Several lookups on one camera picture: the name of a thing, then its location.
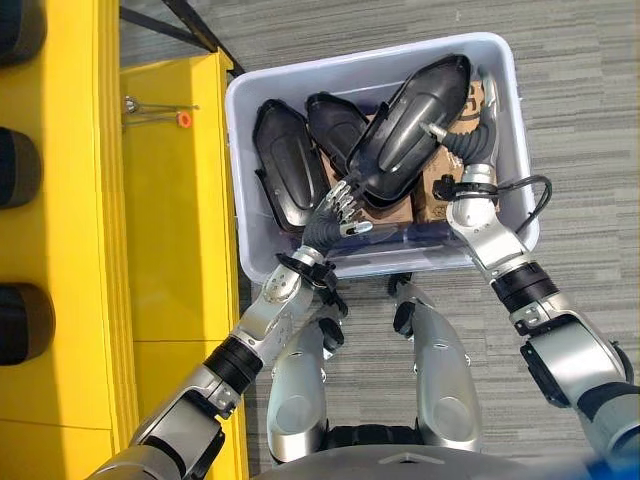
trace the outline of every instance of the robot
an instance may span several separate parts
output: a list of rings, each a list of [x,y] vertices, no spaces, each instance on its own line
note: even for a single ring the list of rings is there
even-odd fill
[[[476,131],[456,135],[421,125],[463,160],[461,182],[443,178],[437,186],[450,202],[447,221],[524,337],[520,352],[548,402],[576,412],[604,465],[633,464],[640,455],[640,387],[632,383],[628,358],[576,309],[496,216],[494,200],[503,188],[495,180],[498,107],[492,82],[483,78],[483,87],[485,105]],[[344,340],[340,319],[347,307],[326,255],[341,238],[372,228],[355,220],[353,180],[329,191],[305,229],[302,246],[290,257],[278,256],[279,265],[228,338],[91,480],[204,478],[224,443],[219,419],[233,414],[256,375],[274,362],[268,438],[274,460],[282,465],[260,479],[514,478],[509,472],[517,464],[478,453],[482,429],[468,357],[410,275],[392,277],[389,290],[397,302],[394,328],[414,343],[415,429],[328,429],[322,368]],[[315,293],[322,307],[294,331]]]

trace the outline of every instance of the black cable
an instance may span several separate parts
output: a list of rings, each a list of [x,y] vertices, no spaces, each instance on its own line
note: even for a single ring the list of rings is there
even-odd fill
[[[518,180],[517,182],[509,183],[507,185],[498,185],[498,195],[500,195],[503,192],[512,192],[514,190],[519,190],[523,187],[533,185],[535,183],[544,183],[544,191],[542,192],[540,200],[536,204],[536,207],[533,209],[533,211],[529,212],[529,216],[526,218],[526,220],[522,222],[522,224],[520,224],[518,228],[516,228],[516,234],[519,234],[521,231],[527,228],[531,224],[531,222],[533,222],[536,217],[540,215],[542,210],[544,210],[544,208],[549,203],[549,200],[551,200],[551,194],[553,193],[551,180],[549,180],[544,175],[531,175],[530,177],[523,178],[522,180]]]

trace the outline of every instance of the white plastic bin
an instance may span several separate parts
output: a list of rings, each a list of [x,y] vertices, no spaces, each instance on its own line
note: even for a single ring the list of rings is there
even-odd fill
[[[467,55],[474,67],[483,65],[495,77],[500,100],[498,181],[528,176],[529,156],[513,55],[506,41],[493,33],[457,35],[269,68],[244,74],[231,83],[226,113],[240,262],[252,281],[264,282],[277,264],[274,255],[291,253],[296,247],[292,237],[278,228],[255,174],[260,160],[252,132],[258,107],[269,98],[278,98],[304,114],[306,98],[324,90],[370,108],[387,101],[411,73],[450,53]],[[533,210],[534,202],[530,187],[505,195],[500,203],[500,220],[517,227]],[[522,236],[529,249],[535,246],[538,235],[536,220]],[[469,257],[456,247],[425,246],[406,235],[394,243],[371,245],[331,260],[341,278],[471,265]]]

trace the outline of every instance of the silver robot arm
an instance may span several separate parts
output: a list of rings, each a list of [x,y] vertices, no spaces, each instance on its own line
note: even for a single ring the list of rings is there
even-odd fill
[[[326,304],[344,307],[335,295],[335,274],[323,262],[334,242],[371,229],[369,222],[351,220],[350,190],[339,182],[329,191],[305,229],[303,245],[291,257],[278,256],[280,265],[227,339],[90,480],[204,478],[224,444],[218,419],[229,418],[258,372],[285,348],[314,290]]]
[[[520,351],[547,400],[572,407],[587,439],[604,457],[637,455],[640,388],[632,384],[626,355],[556,287],[496,216],[497,98],[490,77],[483,84],[486,103],[477,131],[455,135],[435,125],[426,128],[465,165],[461,182],[449,183],[444,195],[450,200],[447,221],[509,310],[513,326],[527,337]]]

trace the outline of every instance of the gray carpet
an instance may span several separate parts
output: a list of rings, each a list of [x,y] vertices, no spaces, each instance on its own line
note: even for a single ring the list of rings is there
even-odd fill
[[[126,6],[170,19],[157,2]],[[533,170],[554,197],[535,255],[557,285],[618,339],[638,348],[638,72],[634,0],[192,0],[247,70],[434,38],[492,31],[516,58]],[[200,51],[122,25],[122,63]],[[589,453],[576,417],[546,404],[492,290],[472,270],[418,273],[472,359],[485,452],[526,462]],[[346,346],[327,365],[335,424],[413,423],[411,347],[393,333],[386,278],[342,282]],[[243,283],[244,303],[248,284]],[[270,376],[247,395],[250,469],[270,468]]]

